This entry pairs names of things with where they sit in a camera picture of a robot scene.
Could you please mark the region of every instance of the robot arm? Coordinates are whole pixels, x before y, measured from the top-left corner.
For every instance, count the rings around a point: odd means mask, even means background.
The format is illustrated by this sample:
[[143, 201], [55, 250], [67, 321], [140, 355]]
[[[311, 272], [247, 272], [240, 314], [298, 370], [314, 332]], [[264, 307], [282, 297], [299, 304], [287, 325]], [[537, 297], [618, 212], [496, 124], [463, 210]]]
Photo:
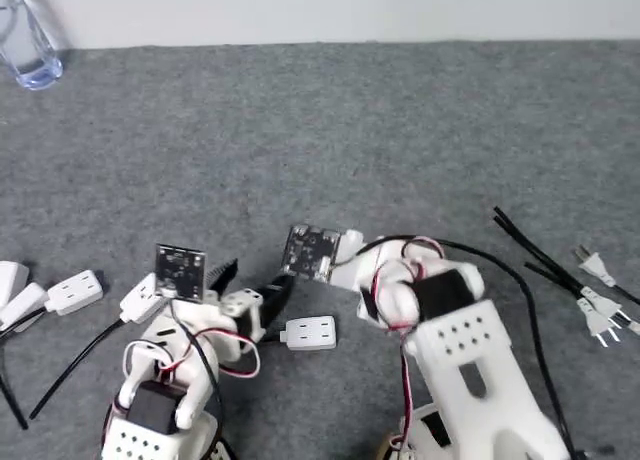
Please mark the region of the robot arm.
[[[374, 244], [367, 247], [360, 232], [298, 225], [283, 269], [359, 292], [360, 318], [403, 334], [404, 351], [416, 360], [434, 403], [413, 411], [408, 448], [386, 458], [567, 460], [493, 302], [483, 300], [478, 269], [441, 258], [430, 239]], [[477, 369], [486, 387], [480, 398], [466, 384], [466, 366]]]
[[[184, 281], [176, 285], [192, 288]], [[219, 429], [217, 412], [205, 411], [213, 387], [176, 319], [196, 337], [217, 380], [221, 364], [239, 360], [262, 338], [292, 287], [291, 277], [280, 276], [257, 291], [243, 289], [222, 297], [204, 291], [202, 303], [172, 296], [172, 304], [127, 347], [125, 353], [131, 355], [124, 359], [126, 378], [105, 427], [101, 458], [209, 460], [207, 452]], [[156, 290], [171, 293], [166, 286]], [[223, 442], [215, 447], [212, 459], [232, 458]]]

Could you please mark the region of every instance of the white plug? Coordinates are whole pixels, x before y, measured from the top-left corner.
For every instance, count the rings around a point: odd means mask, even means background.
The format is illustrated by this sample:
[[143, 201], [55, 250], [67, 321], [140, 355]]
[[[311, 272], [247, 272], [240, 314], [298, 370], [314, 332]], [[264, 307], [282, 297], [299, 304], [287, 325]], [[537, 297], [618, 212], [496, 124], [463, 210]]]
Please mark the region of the white plug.
[[620, 314], [626, 320], [631, 321], [631, 319], [621, 310], [622, 305], [619, 303], [616, 303], [607, 297], [603, 297], [599, 293], [591, 290], [589, 287], [583, 287], [582, 290], [580, 290], [580, 293], [584, 298], [589, 300], [589, 303], [593, 305], [593, 308], [595, 308], [600, 315], [608, 318], [616, 327], [620, 328], [620, 325], [613, 320], [613, 316], [616, 314]]
[[156, 295], [156, 274], [150, 273], [120, 302], [120, 320], [125, 323], [143, 323], [164, 304], [165, 300], [161, 295]]
[[336, 347], [336, 322], [331, 316], [289, 320], [280, 341], [290, 350], [326, 350]]
[[616, 281], [611, 275], [609, 275], [609, 272], [607, 272], [607, 267], [604, 266], [604, 262], [600, 258], [600, 254], [597, 252], [591, 253], [584, 247], [584, 245], [580, 245], [576, 248], [575, 254], [582, 262], [579, 265], [582, 270], [587, 272], [589, 275], [600, 279], [600, 281], [607, 287], [615, 287]]
[[584, 316], [587, 319], [587, 327], [589, 327], [589, 333], [591, 333], [592, 337], [596, 337], [603, 347], [608, 347], [607, 342], [605, 342], [604, 338], [602, 337], [602, 334], [605, 332], [609, 332], [611, 338], [613, 338], [616, 342], [620, 341], [618, 336], [611, 328], [609, 319], [597, 312], [587, 299], [581, 298], [577, 301], [577, 303], [580, 307], [580, 310], [582, 310], [582, 313], [584, 313]]
[[47, 290], [49, 312], [67, 315], [102, 298], [102, 287], [91, 270], [85, 270]]
[[[43, 288], [37, 283], [30, 283], [27, 288], [20, 292], [13, 300], [11, 300], [6, 307], [0, 310], [0, 322], [2, 322], [0, 331], [5, 331], [25, 315], [29, 315], [31, 312], [34, 312], [38, 308], [42, 308], [46, 299], [47, 292], [45, 292]], [[40, 317], [41, 315], [20, 325], [18, 328], [16, 328], [15, 331], [25, 331]]]
[[22, 291], [27, 284], [29, 269], [16, 262], [0, 262], [0, 308]]

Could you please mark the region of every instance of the black cable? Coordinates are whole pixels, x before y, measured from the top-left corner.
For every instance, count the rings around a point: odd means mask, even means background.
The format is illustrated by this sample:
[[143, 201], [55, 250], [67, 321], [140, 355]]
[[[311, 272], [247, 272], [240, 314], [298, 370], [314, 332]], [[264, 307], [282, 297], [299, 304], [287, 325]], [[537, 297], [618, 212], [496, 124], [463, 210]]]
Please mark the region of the black cable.
[[525, 262], [524, 266], [527, 267], [532, 272], [537, 273], [541, 277], [546, 278], [547, 280], [549, 280], [554, 285], [557, 285], [558, 287], [560, 287], [560, 288], [562, 288], [564, 290], [567, 290], [574, 297], [576, 297], [578, 299], [582, 298], [582, 294], [580, 293], [579, 290], [575, 290], [570, 285], [567, 285], [561, 279], [559, 279], [557, 276], [555, 276], [553, 273], [548, 272], [547, 270], [545, 270], [543, 268], [540, 268], [537, 265], [534, 265], [533, 263], [530, 263], [530, 262]]
[[13, 333], [13, 331], [18, 328], [20, 325], [24, 325], [25, 323], [27, 323], [29, 320], [37, 317], [38, 315], [42, 315], [43, 313], [45, 313], [47, 311], [46, 308], [44, 307], [40, 307], [37, 310], [34, 310], [33, 312], [31, 312], [28, 315], [25, 315], [24, 317], [22, 317], [20, 320], [18, 320], [15, 323], [12, 323], [11, 326], [9, 328], [7, 328], [4, 332], [0, 333], [0, 340], [2, 340], [3, 338], [9, 336], [11, 333]]
[[13, 396], [13, 394], [11, 393], [11, 390], [9, 390], [9, 387], [7, 387], [7, 385], [4, 383], [4, 379], [2, 378], [2, 375], [0, 375], [0, 390], [2, 390], [2, 395], [4, 396], [4, 399], [9, 404], [9, 408], [11, 409], [13, 416], [16, 417], [16, 420], [20, 424], [20, 428], [22, 428], [23, 430], [29, 430], [27, 419], [24, 418], [24, 415], [22, 414], [22, 410], [20, 410], [20, 406], [18, 405], [18, 401], [16, 400], [16, 397]]
[[494, 207], [494, 211], [497, 216], [493, 219], [511, 238], [513, 238], [521, 247], [536, 257], [540, 263], [542, 263], [547, 269], [555, 273], [558, 278], [561, 278], [565, 283], [571, 284], [578, 290], [582, 289], [582, 285], [573, 275], [567, 272], [549, 255], [543, 252], [540, 247], [533, 243], [522, 231], [516, 227], [511, 219], [499, 208]]
[[124, 324], [125, 324], [125, 322], [123, 322], [122, 320], [118, 319], [117, 321], [115, 321], [114, 323], [109, 325], [100, 335], [98, 335], [96, 338], [94, 338], [93, 341], [89, 345], [87, 345], [84, 348], [84, 350], [82, 350], [82, 352], [80, 352], [80, 354], [76, 358], [73, 359], [73, 361], [69, 364], [69, 366], [65, 369], [65, 371], [62, 372], [62, 374], [56, 379], [55, 382], [53, 382], [51, 387], [49, 387], [49, 390], [47, 390], [47, 392], [40, 399], [40, 401], [38, 402], [36, 407], [29, 414], [29, 418], [31, 420], [34, 420], [38, 416], [38, 414], [44, 408], [44, 406], [47, 404], [47, 402], [49, 402], [49, 400], [51, 400], [51, 397], [54, 395], [54, 393], [56, 393], [58, 388], [60, 388], [60, 385], [62, 385], [62, 383], [67, 379], [67, 377], [69, 375], [71, 375], [71, 373], [76, 369], [76, 367], [80, 364], [80, 362], [82, 362], [82, 360], [84, 360], [87, 357], [87, 355], [89, 355], [89, 353], [91, 353], [91, 351], [96, 346], [98, 346], [98, 344], [100, 342], [102, 342], [105, 338], [107, 338], [115, 330], [117, 330], [118, 328], [120, 328]]
[[213, 387], [213, 392], [216, 395], [216, 402], [218, 402], [218, 407], [220, 409], [218, 418], [216, 419], [218, 422], [218, 426], [216, 428], [215, 434], [213, 435], [213, 440], [211, 440], [211, 444], [209, 445], [209, 448], [207, 448], [204, 455], [202, 455], [200, 459], [200, 460], [209, 460], [209, 458], [213, 454], [213, 451], [216, 448], [216, 445], [220, 441], [220, 438], [222, 438], [222, 424], [224, 422], [224, 407], [222, 404], [222, 395], [220, 393], [220, 384], [218, 383], [218, 380], [216, 379], [216, 376], [213, 373], [213, 369], [211, 368], [211, 365], [209, 365], [207, 356], [205, 355], [204, 350], [202, 350], [202, 346], [200, 346], [200, 343], [198, 343], [198, 340], [196, 339], [195, 335], [191, 333], [189, 331], [189, 328], [184, 323], [182, 323], [180, 319], [177, 317], [176, 312], [173, 308], [173, 299], [169, 301], [169, 309], [171, 310], [171, 316], [173, 317], [173, 320], [178, 324], [180, 329], [184, 332], [186, 337], [189, 339], [189, 343], [191, 344], [191, 346], [193, 346], [193, 348], [195, 348], [196, 351], [198, 352], [198, 356], [200, 357], [200, 360], [202, 361], [202, 364], [204, 365], [204, 368], [207, 371], [207, 375], [209, 376], [209, 381], [211, 382], [211, 386]]
[[[379, 238], [365, 245], [360, 250], [358, 250], [358, 252], [356, 252], [354, 257], [357, 257], [365, 252], [370, 251], [371, 249], [377, 247], [378, 245], [381, 245], [383, 243], [386, 243], [392, 240], [411, 241], [414, 238], [416, 238], [416, 235], [391, 235], [388, 237]], [[536, 313], [535, 299], [534, 299], [533, 293], [531, 292], [531, 289], [529, 288], [529, 285], [518, 272], [516, 272], [509, 265], [507, 265], [506, 263], [504, 263], [502, 260], [495, 257], [494, 255], [491, 255], [490, 253], [483, 252], [482, 250], [479, 250], [474, 247], [470, 247], [468, 245], [464, 245], [462, 243], [452, 242], [450, 240], [443, 240], [443, 239], [435, 239], [435, 240], [436, 242], [446, 247], [453, 248], [455, 250], [460, 250], [466, 253], [470, 253], [472, 255], [482, 257], [485, 260], [492, 262], [497, 267], [502, 269], [506, 274], [508, 274], [511, 278], [513, 278], [515, 282], [518, 284], [518, 286], [520, 287], [520, 290], [522, 291], [525, 297], [525, 300], [527, 302], [527, 309], [529, 312], [529, 323], [531, 326], [531, 334], [533, 337], [533, 345], [536, 353], [536, 359], [538, 361], [540, 372], [542, 373], [542, 378], [544, 380], [545, 387], [549, 394], [549, 398], [551, 399], [551, 404], [556, 414], [556, 418], [559, 424], [560, 435], [562, 437], [562, 440], [564, 441], [567, 451], [569, 452], [569, 456], [571, 460], [580, 460], [580, 457], [578, 456], [578, 452], [576, 452], [576, 449], [574, 447], [573, 439], [571, 437], [571, 432], [569, 430], [569, 426], [567, 424], [567, 420], [564, 416], [564, 411], [562, 409], [562, 404], [560, 403], [560, 398], [558, 397], [558, 392], [556, 391], [555, 385], [551, 378], [551, 372], [549, 371], [547, 360], [544, 355], [542, 339], [540, 336], [540, 327], [538, 325], [538, 316]]]
[[633, 303], [635, 303], [636, 305], [640, 306], [640, 298], [636, 297], [635, 295], [633, 295], [628, 290], [622, 288], [620, 285], [614, 285], [613, 289], [616, 292], [618, 292], [620, 295], [622, 295], [624, 298], [626, 298], [627, 300], [631, 300]]
[[[29, 313], [28, 315], [25, 315], [20, 320], [18, 320], [17, 322], [14, 322], [11, 326], [9, 326], [4, 332], [0, 333], [0, 340], [7, 338], [20, 325], [24, 325], [29, 320], [37, 317], [38, 315], [45, 313], [46, 311], [47, 311], [46, 308], [40, 307], [37, 310], [34, 310], [33, 312]], [[16, 418], [16, 421], [20, 424], [20, 428], [22, 428], [22, 430], [28, 430], [29, 425], [27, 424], [27, 419], [24, 418], [22, 410], [18, 405], [18, 400], [16, 399], [16, 397], [13, 395], [13, 393], [5, 383], [4, 378], [2, 378], [2, 375], [0, 375], [0, 391], [2, 391], [2, 395], [4, 396], [4, 399], [9, 404], [9, 408], [11, 409], [13, 416]]]

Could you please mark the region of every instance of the power cord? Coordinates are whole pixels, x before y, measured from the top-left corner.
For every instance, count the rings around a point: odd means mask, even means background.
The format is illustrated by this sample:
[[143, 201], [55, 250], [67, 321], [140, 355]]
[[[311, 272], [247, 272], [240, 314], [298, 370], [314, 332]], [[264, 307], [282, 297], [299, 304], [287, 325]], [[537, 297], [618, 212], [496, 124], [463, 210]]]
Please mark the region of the power cord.
[[[37, 310], [34, 310], [28, 315], [25, 315], [20, 320], [18, 320], [17, 322], [12, 324], [10, 327], [8, 327], [4, 332], [0, 333], [0, 341], [7, 338], [9, 335], [11, 335], [11, 333], [13, 333], [16, 328], [27, 323], [28, 321], [37, 317], [38, 315], [43, 314], [46, 311], [47, 310], [44, 307], [42, 307]], [[0, 391], [2, 391], [2, 396], [4, 397], [7, 404], [9, 405], [9, 408], [11, 409], [11, 413], [13, 413], [13, 416], [15, 417], [16, 421], [20, 425], [20, 428], [22, 428], [22, 430], [28, 430], [29, 425], [27, 424], [27, 419], [24, 418], [22, 410], [20, 409], [20, 405], [18, 405], [18, 400], [16, 399], [16, 397], [13, 395], [13, 393], [5, 383], [4, 378], [2, 378], [2, 375], [0, 375]]]
[[40, 307], [37, 310], [34, 310], [33, 312], [25, 315], [20, 320], [18, 320], [17, 322], [15, 322], [11, 326], [9, 326], [5, 331], [0, 333], [0, 341], [2, 341], [3, 339], [5, 339], [9, 335], [11, 335], [16, 330], [16, 328], [20, 327], [21, 325], [24, 325], [29, 320], [32, 320], [32, 319], [36, 318], [38, 315], [42, 315], [46, 311], [47, 311], [46, 308]]
[[622, 311], [620, 304], [583, 285], [529, 240], [499, 207], [495, 207], [494, 211], [496, 212], [495, 222], [520, 246], [531, 253], [554, 278], [557, 278], [563, 288], [570, 291], [578, 299], [576, 303], [585, 316], [591, 336], [597, 338], [603, 347], [607, 347], [603, 338], [605, 332], [608, 332], [615, 341], [620, 341], [611, 327], [621, 328], [621, 322], [624, 324], [623, 326], [640, 335], [640, 330], [637, 328], [640, 327], [640, 324], [632, 321]]
[[76, 369], [76, 367], [84, 360], [91, 351], [97, 347], [105, 338], [115, 332], [118, 328], [122, 327], [125, 324], [121, 319], [116, 320], [111, 325], [109, 325], [102, 333], [100, 333], [93, 341], [87, 345], [84, 350], [82, 350], [76, 358], [69, 364], [69, 366], [60, 374], [60, 376], [53, 382], [53, 384], [49, 387], [43, 397], [40, 399], [38, 404], [35, 406], [33, 411], [29, 414], [29, 419], [35, 420], [38, 414], [42, 411], [45, 405], [51, 400], [51, 397], [56, 393], [60, 385], [67, 379], [71, 373]]

